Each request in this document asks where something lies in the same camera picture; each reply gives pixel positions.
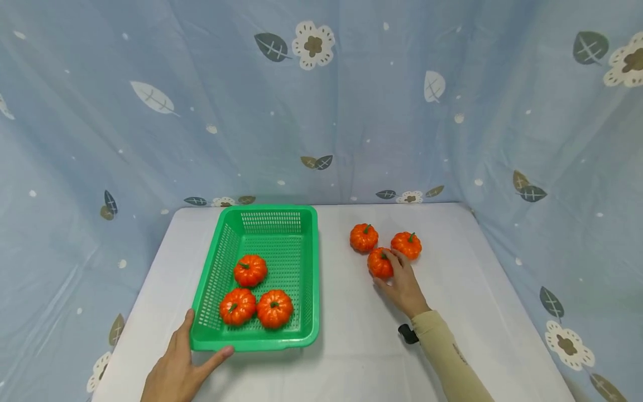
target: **blue curtain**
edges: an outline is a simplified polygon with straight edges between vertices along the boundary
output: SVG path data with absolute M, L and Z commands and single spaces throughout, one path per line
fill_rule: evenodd
M 0 68 L 1 401 L 91 397 L 178 208 L 446 201 L 643 395 L 640 1 L 6 0 Z

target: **beige sleeve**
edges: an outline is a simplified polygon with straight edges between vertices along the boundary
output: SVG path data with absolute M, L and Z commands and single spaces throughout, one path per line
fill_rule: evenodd
M 437 311 L 419 314 L 411 322 L 449 402 L 493 402 Z

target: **green plastic basket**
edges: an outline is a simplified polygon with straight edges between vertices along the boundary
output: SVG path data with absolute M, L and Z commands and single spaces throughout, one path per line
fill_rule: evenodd
M 265 292 L 284 290 L 294 312 L 281 329 L 268 330 L 258 318 L 231 327 L 219 316 L 219 303 L 238 287 L 233 277 L 245 254 L 266 260 L 268 275 L 252 289 L 257 302 Z M 192 304 L 192 349 L 216 351 L 233 345 L 237 351 L 277 351 L 312 344 L 320 329 L 319 239 L 317 211 L 310 206 L 231 206 L 219 216 L 208 258 Z

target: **white flower pattern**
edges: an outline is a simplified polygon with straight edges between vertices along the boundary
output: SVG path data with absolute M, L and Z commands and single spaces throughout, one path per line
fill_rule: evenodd
M 107 364 L 109 363 L 109 359 L 112 357 L 111 352 L 105 353 L 103 356 L 101 356 L 98 360 L 96 360 L 96 363 L 94 363 L 94 368 L 93 371 L 94 373 L 89 377 L 89 381 L 87 381 L 87 392 L 92 393 L 100 383 L 100 380 L 103 379 L 103 374 L 105 374 L 105 370 L 107 369 Z
M 297 38 L 293 40 L 292 48 L 300 57 L 301 68 L 310 71 L 318 64 L 325 66 L 331 62 L 335 35 L 327 25 L 317 28 L 312 21 L 302 21 L 297 24 L 295 33 Z
M 608 87 L 643 85 L 643 31 L 635 34 L 627 46 L 618 48 L 610 57 L 612 69 L 605 74 L 603 82 Z
M 561 327 L 556 321 L 548 321 L 545 340 L 549 349 L 572 369 L 581 371 L 583 365 L 594 367 L 594 353 L 583 345 L 581 337 L 571 329 Z
M 395 201 L 398 204 L 411 204 L 411 203 L 421 203 L 422 202 L 422 192 L 421 191 L 405 191 L 402 193 L 401 197 L 398 197 Z
M 233 206 L 236 204 L 235 200 L 230 197 L 215 198 L 212 200 L 212 206 Z

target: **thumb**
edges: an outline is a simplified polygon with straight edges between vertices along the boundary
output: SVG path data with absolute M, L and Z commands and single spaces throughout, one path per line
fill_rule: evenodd
M 393 299 L 393 287 L 392 286 L 389 286 L 388 284 L 386 284 L 386 282 L 384 282 L 383 280 L 381 280 L 380 278 L 377 278 L 377 277 L 373 277 L 373 283 L 382 292 L 384 292 L 384 294 L 386 296 L 388 296 L 389 298 Z
M 205 379 L 212 374 L 212 372 L 220 366 L 224 361 L 226 361 L 230 356 L 235 352 L 235 348 L 232 346 L 226 346 L 223 349 L 220 349 L 218 352 L 212 355 L 208 361 L 203 363 L 201 366 L 197 367 L 197 373 L 199 379 L 203 382 Z

